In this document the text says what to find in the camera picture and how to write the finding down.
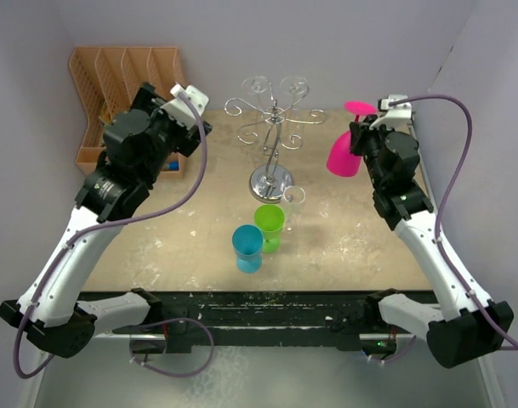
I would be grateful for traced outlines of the green plastic goblet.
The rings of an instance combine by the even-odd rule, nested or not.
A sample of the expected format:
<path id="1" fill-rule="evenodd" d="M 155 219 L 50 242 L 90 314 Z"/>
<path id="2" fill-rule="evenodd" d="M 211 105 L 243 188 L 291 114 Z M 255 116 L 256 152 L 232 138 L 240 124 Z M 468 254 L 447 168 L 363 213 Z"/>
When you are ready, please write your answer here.
<path id="1" fill-rule="evenodd" d="M 283 210 L 277 205 L 264 204 L 255 210 L 253 221 L 264 237 L 263 252 L 277 251 L 281 245 L 280 236 L 285 224 Z"/>

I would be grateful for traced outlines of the small blue grey cylinder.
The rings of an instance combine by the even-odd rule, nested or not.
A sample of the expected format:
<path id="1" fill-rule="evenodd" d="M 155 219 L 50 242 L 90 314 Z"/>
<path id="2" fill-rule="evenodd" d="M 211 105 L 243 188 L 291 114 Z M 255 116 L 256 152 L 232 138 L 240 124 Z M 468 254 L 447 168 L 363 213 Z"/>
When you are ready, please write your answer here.
<path id="1" fill-rule="evenodd" d="M 166 172 L 178 172 L 179 171 L 179 162 L 178 161 L 169 161 L 164 165 L 163 170 Z"/>

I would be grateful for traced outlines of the chrome wine glass rack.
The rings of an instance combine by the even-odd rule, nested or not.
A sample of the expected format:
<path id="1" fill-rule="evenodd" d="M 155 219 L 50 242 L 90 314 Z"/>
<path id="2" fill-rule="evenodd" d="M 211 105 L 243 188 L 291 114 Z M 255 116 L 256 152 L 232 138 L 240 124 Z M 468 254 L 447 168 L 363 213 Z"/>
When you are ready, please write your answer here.
<path id="1" fill-rule="evenodd" d="M 266 204 L 278 204 L 283 191 L 295 185 L 294 177 L 289 170 L 279 163 L 281 150 L 295 151 L 304 145 L 303 131 L 305 126 L 321 125 L 327 120 L 327 114 L 321 109 L 308 111 L 308 118 L 301 121 L 287 119 L 287 107 L 281 106 L 275 96 L 274 87 L 269 80 L 267 108 L 262 111 L 262 118 L 240 126 L 236 132 L 237 139 L 245 145 L 259 145 L 261 153 L 266 157 L 264 165 L 253 170 L 248 187 L 254 199 Z M 242 98 L 230 98 L 225 102 L 224 112 L 228 116 L 240 116 L 244 110 L 258 110 Z"/>

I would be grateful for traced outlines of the pink plastic goblet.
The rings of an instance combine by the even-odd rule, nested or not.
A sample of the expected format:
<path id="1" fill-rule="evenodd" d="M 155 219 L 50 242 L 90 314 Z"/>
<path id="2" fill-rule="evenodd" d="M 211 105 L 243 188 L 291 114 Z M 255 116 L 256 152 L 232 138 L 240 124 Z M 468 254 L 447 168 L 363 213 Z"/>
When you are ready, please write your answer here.
<path id="1" fill-rule="evenodd" d="M 344 103 L 344 108 L 354 115 L 356 122 L 362 116 L 376 113 L 376 108 L 369 103 L 359 100 L 349 100 Z M 354 177 L 359 170 L 361 159 L 350 152 L 351 132 L 340 135 L 334 142 L 326 163 L 327 170 L 339 177 Z"/>

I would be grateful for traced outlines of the blue plastic goblet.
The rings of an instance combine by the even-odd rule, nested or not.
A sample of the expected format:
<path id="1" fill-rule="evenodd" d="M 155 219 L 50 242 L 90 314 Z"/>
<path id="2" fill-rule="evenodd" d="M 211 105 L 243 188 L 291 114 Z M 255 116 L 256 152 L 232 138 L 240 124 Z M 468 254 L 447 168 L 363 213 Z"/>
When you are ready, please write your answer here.
<path id="1" fill-rule="evenodd" d="M 236 266 L 245 274 L 253 274 L 262 266 L 264 237 L 260 229 L 251 224 L 238 227 L 231 238 L 236 254 Z"/>

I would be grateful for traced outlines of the peach plastic file organizer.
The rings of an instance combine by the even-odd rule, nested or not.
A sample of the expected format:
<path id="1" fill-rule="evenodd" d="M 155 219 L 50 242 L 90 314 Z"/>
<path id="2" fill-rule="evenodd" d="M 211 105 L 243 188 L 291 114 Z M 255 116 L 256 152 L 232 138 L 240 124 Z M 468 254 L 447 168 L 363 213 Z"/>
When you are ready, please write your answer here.
<path id="1" fill-rule="evenodd" d="M 76 164 L 85 175 L 95 170 L 103 150 L 104 125 L 99 120 L 105 107 L 110 122 L 130 108 L 142 82 L 149 82 L 166 100 L 175 84 L 187 86 L 176 47 L 77 47 L 69 68 L 88 119 Z"/>

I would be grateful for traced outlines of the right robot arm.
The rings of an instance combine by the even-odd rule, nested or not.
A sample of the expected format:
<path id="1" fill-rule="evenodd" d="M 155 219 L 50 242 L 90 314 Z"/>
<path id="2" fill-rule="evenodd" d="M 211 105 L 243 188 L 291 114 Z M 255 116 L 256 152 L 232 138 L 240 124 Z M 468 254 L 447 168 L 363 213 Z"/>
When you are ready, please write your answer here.
<path id="1" fill-rule="evenodd" d="M 500 350 L 514 319 L 506 302 L 496 303 L 475 281 L 435 226 L 437 213 L 415 180 L 420 163 L 418 141 L 411 135 L 351 122 L 350 153 L 366 165 L 379 216 L 406 245 L 432 286 L 434 309 L 388 289 L 367 298 L 366 326 L 385 332 L 398 326 L 426 341 L 445 368 Z"/>

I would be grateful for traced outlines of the colourful booklet in organizer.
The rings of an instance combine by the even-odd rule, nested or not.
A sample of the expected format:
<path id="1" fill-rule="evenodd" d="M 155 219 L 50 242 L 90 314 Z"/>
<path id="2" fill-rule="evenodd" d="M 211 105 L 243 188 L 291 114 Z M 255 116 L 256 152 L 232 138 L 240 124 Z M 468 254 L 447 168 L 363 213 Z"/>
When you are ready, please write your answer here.
<path id="1" fill-rule="evenodd" d="M 104 126 L 110 122 L 109 112 L 105 107 L 103 107 L 103 109 L 100 111 L 99 120 Z"/>

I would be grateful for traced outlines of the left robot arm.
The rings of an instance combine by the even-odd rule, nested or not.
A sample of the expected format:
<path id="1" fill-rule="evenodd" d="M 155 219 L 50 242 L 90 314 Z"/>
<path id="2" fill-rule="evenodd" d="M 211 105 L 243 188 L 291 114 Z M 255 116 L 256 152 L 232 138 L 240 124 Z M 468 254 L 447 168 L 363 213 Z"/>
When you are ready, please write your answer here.
<path id="1" fill-rule="evenodd" d="M 16 300 L 0 305 L 0 317 L 36 348 L 71 358 L 96 335 L 125 326 L 152 333 L 162 321 L 162 303 L 144 289 L 118 297 L 82 301 L 79 295 L 105 249 L 136 216 L 168 157 L 205 150 L 211 126 L 202 119 L 209 103 L 194 86 L 175 84 L 165 100 L 148 82 L 129 109 L 103 129 L 104 148 L 84 180 L 68 225 L 48 263 Z"/>

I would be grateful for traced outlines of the clear wine glass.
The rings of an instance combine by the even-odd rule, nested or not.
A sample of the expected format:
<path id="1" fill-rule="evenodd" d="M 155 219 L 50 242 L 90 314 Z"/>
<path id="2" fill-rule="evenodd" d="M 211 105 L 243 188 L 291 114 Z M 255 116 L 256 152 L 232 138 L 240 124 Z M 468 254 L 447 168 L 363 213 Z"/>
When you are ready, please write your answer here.
<path id="1" fill-rule="evenodd" d="M 253 111 L 256 121 L 262 118 L 262 111 L 267 108 L 269 83 L 266 76 L 251 76 L 242 83 L 242 89 L 248 95 L 246 101 L 258 108 Z"/>
<path id="2" fill-rule="evenodd" d="M 306 79 L 302 76 L 286 76 L 282 79 L 280 86 L 282 92 L 290 98 L 290 104 L 286 109 L 287 119 L 301 121 L 298 103 L 310 91 Z"/>

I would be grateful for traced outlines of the tall clear flute glass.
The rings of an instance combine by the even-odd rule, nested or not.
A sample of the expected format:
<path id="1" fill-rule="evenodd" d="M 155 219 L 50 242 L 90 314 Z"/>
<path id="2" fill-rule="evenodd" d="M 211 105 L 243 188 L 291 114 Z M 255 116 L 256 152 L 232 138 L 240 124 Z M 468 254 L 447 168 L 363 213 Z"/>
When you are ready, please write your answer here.
<path id="1" fill-rule="evenodd" d="M 284 230 L 287 233 L 293 233 L 298 228 L 305 200 L 305 190 L 301 187 L 292 185 L 283 191 L 280 205 L 285 215 Z"/>

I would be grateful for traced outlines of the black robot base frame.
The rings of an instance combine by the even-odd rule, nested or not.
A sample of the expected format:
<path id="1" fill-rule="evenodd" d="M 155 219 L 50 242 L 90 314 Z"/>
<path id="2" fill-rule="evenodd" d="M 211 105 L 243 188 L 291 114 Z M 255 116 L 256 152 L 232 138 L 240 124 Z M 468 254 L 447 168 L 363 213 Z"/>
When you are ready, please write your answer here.
<path id="1" fill-rule="evenodd" d="M 367 318 L 369 291 L 155 292 L 166 329 L 123 327 L 119 334 L 167 340 L 169 353 L 194 346 L 328 347 L 358 351 L 394 328 Z"/>

